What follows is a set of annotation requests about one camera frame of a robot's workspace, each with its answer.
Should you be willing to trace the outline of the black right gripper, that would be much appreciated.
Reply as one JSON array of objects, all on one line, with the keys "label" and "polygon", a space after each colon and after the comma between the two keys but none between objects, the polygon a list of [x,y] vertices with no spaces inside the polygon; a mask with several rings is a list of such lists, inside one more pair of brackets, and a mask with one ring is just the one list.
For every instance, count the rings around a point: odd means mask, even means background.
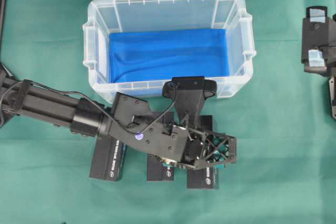
[{"label": "black right gripper", "polygon": [[301,63],[304,71],[335,76],[335,15],[326,6],[309,6],[302,20]]}]

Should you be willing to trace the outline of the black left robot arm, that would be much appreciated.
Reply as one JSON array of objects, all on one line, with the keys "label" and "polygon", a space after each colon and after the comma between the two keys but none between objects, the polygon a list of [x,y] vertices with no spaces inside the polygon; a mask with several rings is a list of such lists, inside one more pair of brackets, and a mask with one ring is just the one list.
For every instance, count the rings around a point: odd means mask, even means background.
[{"label": "black left robot arm", "polygon": [[17,80],[1,67],[1,124],[15,115],[27,116],[74,134],[119,140],[158,158],[167,166],[203,169],[236,162],[237,140],[204,128],[200,112],[217,84],[204,77],[175,77],[162,89],[171,99],[178,121],[162,122],[146,100],[117,93],[111,107],[77,91],[60,91],[31,80]]}]

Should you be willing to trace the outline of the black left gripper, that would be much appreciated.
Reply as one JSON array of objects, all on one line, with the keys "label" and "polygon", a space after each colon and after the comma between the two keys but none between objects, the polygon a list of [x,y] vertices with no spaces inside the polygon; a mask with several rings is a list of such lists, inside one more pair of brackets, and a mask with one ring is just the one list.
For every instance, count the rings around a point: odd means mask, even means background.
[{"label": "black left gripper", "polygon": [[213,131],[212,121],[196,121],[180,127],[188,130],[179,161],[158,157],[164,166],[181,169],[224,168],[228,163],[236,162],[237,139],[225,133]]}]

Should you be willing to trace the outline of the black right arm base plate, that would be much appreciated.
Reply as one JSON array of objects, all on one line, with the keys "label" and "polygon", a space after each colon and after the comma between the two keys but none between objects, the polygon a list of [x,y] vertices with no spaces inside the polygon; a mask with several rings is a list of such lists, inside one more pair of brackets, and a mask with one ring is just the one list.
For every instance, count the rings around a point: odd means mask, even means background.
[{"label": "black right arm base plate", "polygon": [[336,105],[335,105],[335,77],[329,79],[329,93],[330,93],[330,106],[331,115],[333,119],[336,119]]}]

